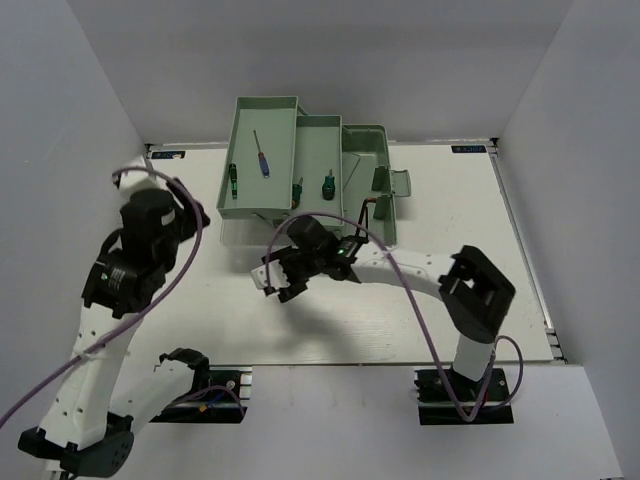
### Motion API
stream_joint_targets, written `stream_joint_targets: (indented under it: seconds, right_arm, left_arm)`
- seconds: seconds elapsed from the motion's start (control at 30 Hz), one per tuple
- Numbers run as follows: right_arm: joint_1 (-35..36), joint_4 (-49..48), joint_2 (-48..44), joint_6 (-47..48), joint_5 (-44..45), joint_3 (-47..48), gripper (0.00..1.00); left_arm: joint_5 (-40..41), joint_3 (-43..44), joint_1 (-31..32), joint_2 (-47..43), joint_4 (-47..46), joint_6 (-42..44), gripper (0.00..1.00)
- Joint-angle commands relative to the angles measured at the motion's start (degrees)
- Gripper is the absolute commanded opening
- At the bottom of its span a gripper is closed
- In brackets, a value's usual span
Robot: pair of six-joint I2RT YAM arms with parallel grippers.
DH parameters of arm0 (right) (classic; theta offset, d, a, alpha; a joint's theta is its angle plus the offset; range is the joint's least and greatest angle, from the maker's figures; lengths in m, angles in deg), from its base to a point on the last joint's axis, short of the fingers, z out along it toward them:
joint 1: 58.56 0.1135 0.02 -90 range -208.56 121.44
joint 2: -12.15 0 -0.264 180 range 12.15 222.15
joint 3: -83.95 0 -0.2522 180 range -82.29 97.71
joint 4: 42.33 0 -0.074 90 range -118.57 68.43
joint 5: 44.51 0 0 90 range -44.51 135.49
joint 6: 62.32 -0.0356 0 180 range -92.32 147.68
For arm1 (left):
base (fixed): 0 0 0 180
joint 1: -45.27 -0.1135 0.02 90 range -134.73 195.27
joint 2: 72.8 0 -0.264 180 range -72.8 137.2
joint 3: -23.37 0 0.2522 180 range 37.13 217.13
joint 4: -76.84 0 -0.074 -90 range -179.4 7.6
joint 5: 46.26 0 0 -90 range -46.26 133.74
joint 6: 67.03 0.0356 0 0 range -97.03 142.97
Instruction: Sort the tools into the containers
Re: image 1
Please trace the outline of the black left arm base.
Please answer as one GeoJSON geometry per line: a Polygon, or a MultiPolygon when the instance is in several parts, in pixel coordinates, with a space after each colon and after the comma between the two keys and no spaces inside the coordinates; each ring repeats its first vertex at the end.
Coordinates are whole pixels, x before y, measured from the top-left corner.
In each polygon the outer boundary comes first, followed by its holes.
{"type": "Polygon", "coordinates": [[[154,371],[165,361],[180,361],[193,372],[191,389],[155,416],[152,423],[240,424],[248,409],[252,368],[213,366],[208,357],[189,348],[159,356],[154,371]]]}

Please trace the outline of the orange-tipped green stubby screwdriver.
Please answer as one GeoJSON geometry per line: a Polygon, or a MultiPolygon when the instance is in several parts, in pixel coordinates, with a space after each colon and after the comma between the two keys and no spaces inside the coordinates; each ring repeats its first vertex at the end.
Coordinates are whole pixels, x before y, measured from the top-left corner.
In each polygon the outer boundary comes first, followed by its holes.
{"type": "Polygon", "coordinates": [[[297,209],[300,205],[301,196],[303,191],[303,178],[300,177],[297,182],[292,185],[292,201],[291,207],[293,210],[297,209]]]}

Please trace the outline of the blue red screwdriver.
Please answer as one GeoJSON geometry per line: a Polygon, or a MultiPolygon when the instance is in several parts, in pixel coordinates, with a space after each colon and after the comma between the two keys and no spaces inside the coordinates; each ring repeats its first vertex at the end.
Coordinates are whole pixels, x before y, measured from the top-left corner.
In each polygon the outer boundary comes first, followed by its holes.
{"type": "Polygon", "coordinates": [[[261,148],[260,142],[259,142],[259,138],[258,138],[258,134],[257,131],[254,130],[253,131],[253,135],[254,135],[254,140],[256,143],[256,147],[257,147],[257,155],[258,155],[258,163],[259,163],[259,167],[261,170],[261,173],[263,175],[264,178],[269,178],[270,177],[270,168],[269,168],[269,164],[267,161],[267,158],[261,148]]]}

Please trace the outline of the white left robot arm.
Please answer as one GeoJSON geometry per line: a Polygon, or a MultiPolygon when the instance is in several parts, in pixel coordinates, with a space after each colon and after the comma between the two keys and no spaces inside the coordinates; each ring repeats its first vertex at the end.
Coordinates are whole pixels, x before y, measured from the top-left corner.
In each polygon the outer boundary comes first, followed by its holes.
{"type": "Polygon", "coordinates": [[[210,220],[176,178],[129,196],[122,225],[103,242],[84,285],[72,365],[39,425],[24,431],[21,451],[58,463],[68,479],[113,477],[135,436],[182,395],[205,396],[211,387],[207,358],[178,348],[157,369],[114,397],[131,340],[154,300],[168,292],[181,243],[199,240],[210,220]]]}

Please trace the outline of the large brown hex key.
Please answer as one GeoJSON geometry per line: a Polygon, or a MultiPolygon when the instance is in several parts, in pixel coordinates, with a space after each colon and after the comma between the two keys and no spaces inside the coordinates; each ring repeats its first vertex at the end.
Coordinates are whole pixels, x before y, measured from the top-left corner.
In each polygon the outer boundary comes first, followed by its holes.
{"type": "Polygon", "coordinates": [[[368,229],[369,229],[369,205],[375,205],[377,203],[377,199],[375,197],[366,198],[361,205],[361,210],[358,218],[358,228],[355,231],[355,235],[359,236],[360,233],[363,233],[364,237],[368,237],[368,229]]]}

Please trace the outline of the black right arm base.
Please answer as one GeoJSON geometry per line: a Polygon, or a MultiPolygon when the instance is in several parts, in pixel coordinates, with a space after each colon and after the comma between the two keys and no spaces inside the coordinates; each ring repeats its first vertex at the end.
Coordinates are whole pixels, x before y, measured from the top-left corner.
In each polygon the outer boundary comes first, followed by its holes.
{"type": "MultiPolygon", "coordinates": [[[[470,415],[481,391],[482,382],[466,380],[461,375],[446,369],[445,373],[466,415],[470,415]]],[[[469,425],[458,414],[444,384],[435,368],[414,371],[417,390],[418,416],[421,426],[469,425]]],[[[514,423],[512,408],[504,404],[510,391],[505,372],[493,368],[481,407],[473,421],[474,425],[506,425],[514,423]]]]}

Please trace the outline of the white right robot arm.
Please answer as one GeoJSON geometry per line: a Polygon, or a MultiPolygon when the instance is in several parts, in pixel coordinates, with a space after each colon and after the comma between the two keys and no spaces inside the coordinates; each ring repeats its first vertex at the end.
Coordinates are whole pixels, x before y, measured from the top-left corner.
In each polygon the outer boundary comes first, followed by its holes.
{"type": "Polygon", "coordinates": [[[257,289],[285,303],[324,275],[335,281],[406,288],[441,301],[459,333],[447,375],[453,390],[472,399],[491,375],[495,344],[516,290],[478,248],[465,245],[450,256],[390,248],[358,228],[337,237],[309,214],[295,216],[279,229],[292,244],[271,251],[251,272],[257,289]]]}

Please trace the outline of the black green precision screwdriver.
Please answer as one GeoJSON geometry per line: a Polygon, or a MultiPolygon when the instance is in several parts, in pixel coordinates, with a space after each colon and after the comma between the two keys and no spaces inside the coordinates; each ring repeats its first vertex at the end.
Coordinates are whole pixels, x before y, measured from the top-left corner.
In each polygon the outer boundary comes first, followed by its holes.
{"type": "Polygon", "coordinates": [[[235,163],[231,163],[229,165],[229,180],[231,184],[232,199],[236,200],[238,198],[238,173],[235,163]]]}

